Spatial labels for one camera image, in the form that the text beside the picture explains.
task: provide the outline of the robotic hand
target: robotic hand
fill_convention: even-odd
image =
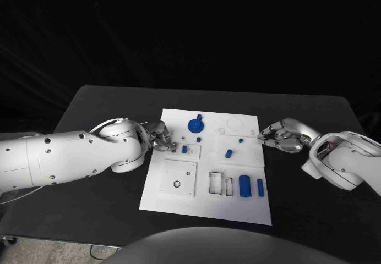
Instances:
[[[273,132],[276,139],[269,139]],[[368,137],[349,131],[322,135],[300,121],[284,118],[261,131],[258,142],[289,153],[308,146],[302,169],[315,179],[325,177],[348,191],[365,180],[381,196],[381,144]]]
[[[127,118],[105,121],[90,133],[0,141],[0,192],[69,182],[110,166],[114,172],[129,172],[143,164],[150,147],[176,149],[165,122],[140,124]]]

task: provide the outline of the black table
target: black table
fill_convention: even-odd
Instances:
[[[257,115],[261,129],[293,117],[323,133],[364,133],[342,97],[100,86],[81,88],[55,132],[90,131],[116,117],[159,120],[163,108]],[[381,261],[381,198],[367,183],[345,191],[315,180],[300,169],[306,151],[292,155],[264,148],[271,227],[139,210],[150,157],[152,151],[133,172],[107,169],[17,200],[0,234],[126,246],[175,228],[230,227],[296,241],[354,263]]]

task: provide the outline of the floor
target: floor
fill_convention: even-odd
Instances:
[[[95,264],[90,245],[58,241],[17,238],[15,245],[0,251],[2,264]],[[94,246],[92,255],[105,259],[116,253],[116,247]]]

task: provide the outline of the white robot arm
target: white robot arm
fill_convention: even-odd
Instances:
[[[127,118],[104,122],[90,133],[0,141],[0,192],[69,182],[110,166],[114,172],[129,172],[143,164],[150,147],[157,151],[176,149],[165,122],[140,124]]]
[[[266,137],[271,132],[276,139]],[[325,177],[349,191],[365,180],[381,196],[381,144],[368,137],[349,131],[322,135],[300,121],[284,118],[261,131],[258,142],[290,153],[308,146],[302,169],[315,179]]]

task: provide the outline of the white cable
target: white cable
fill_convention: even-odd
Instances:
[[[26,196],[28,196],[29,194],[32,194],[35,191],[39,191],[39,189],[41,189],[42,187],[43,187],[43,186],[41,186],[36,190],[33,190],[32,192],[26,193],[25,195],[22,195],[20,197],[12,199],[12,200],[7,201],[7,202],[13,202],[13,201],[16,201],[17,199],[26,197]]]
[[[94,131],[95,131],[103,125],[105,125],[107,123],[110,123],[111,121],[118,121],[118,118],[110,119],[108,121],[103,122],[100,125],[97,125],[97,126],[91,129],[90,133],[92,134],[92,132],[94,132]]]

